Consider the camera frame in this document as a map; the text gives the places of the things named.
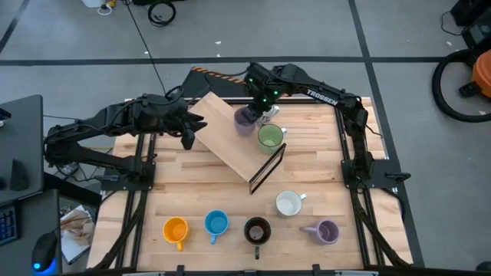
green mug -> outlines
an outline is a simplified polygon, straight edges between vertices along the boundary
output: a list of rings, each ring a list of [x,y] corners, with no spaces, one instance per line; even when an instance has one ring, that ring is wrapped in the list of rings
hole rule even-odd
[[[265,154],[273,154],[282,145],[283,137],[287,131],[285,128],[273,124],[266,124],[258,131],[259,146]]]

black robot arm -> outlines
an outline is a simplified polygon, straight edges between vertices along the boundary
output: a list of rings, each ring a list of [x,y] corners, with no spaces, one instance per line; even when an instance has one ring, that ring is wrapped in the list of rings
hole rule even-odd
[[[125,158],[99,153],[84,148],[78,141],[91,137],[121,136],[141,133],[167,133],[181,137],[184,149],[190,150],[194,133],[206,126],[203,117],[188,112],[181,94],[167,97],[144,94],[135,100],[113,104],[99,111],[94,117],[79,120],[66,126],[54,126],[44,139],[45,159],[50,166],[63,166],[72,162],[116,169],[127,178],[141,176],[140,157]]]
[[[256,121],[264,111],[271,109],[281,96],[305,94],[341,111],[346,134],[353,140],[354,162],[351,175],[360,182],[368,181],[373,170],[373,156],[367,151],[365,127],[368,112],[359,96],[345,93],[323,82],[312,79],[303,69],[293,64],[274,66],[268,70],[257,63],[251,63],[245,76],[246,93],[254,98],[244,109],[244,116]]]

mug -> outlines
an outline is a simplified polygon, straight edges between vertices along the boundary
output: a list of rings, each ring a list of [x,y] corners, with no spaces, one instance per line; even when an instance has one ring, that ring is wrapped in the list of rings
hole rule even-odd
[[[302,200],[307,197],[306,194],[298,195],[293,191],[283,191],[276,196],[276,209],[278,214],[283,218],[297,215],[302,209]]]
[[[241,107],[233,114],[233,124],[236,126],[237,134],[242,137],[251,135],[252,131],[255,129],[255,122],[250,123],[246,117],[242,115],[244,109],[245,107]]]
[[[280,128],[273,124],[266,124],[258,131],[259,146],[265,154],[273,154],[282,145],[286,128]]]
[[[177,250],[183,250],[183,243],[189,234],[187,221],[181,217],[169,218],[162,228],[163,238],[170,243],[177,244]]]
[[[211,234],[211,244],[214,245],[216,237],[225,233],[229,227],[229,218],[224,211],[213,210],[205,217],[205,230]]]
[[[256,124],[258,127],[262,127],[262,125],[269,122],[274,116],[278,115],[279,106],[273,105],[269,111],[265,111],[262,113],[262,116],[257,120]]]
[[[319,245],[331,245],[339,239],[339,227],[329,219],[318,221],[312,227],[301,227],[300,230],[308,232],[312,241]]]
[[[245,239],[254,245],[255,259],[259,260],[259,246],[264,245],[271,237],[271,226],[263,218],[251,218],[244,226],[244,235]]]

purple mug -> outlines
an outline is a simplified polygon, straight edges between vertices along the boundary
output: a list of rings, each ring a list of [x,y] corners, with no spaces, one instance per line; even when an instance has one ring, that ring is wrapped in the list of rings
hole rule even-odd
[[[329,219],[318,221],[312,227],[301,227],[300,230],[308,232],[312,241],[319,245],[331,245],[339,239],[339,227]]]
[[[242,111],[245,107],[240,108],[234,113],[233,123],[236,126],[236,130],[239,136],[249,136],[252,131],[255,129],[255,123],[250,123],[244,115],[242,115]]]

orange vacuum cleaner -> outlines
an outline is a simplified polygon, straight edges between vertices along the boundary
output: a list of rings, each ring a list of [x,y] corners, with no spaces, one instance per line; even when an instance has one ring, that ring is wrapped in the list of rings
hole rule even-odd
[[[466,115],[457,112],[445,101],[441,90],[443,70],[451,62],[466,62],[473,67],[471,82],[459,89],[462,97],[471,97],[481,93],[491,100],[491,50],[482,53],[478,50],[466,49],[456,51],[445,57],[435,69],[432,80],[432,93],[438,108],[447,116],[467,123],[491,121],[491,113],[484,115]]]
[[[463,97],[470,97],[480,92],[491,98],[491,50],[477,58],[471,83],[462,86],[459,92]]]

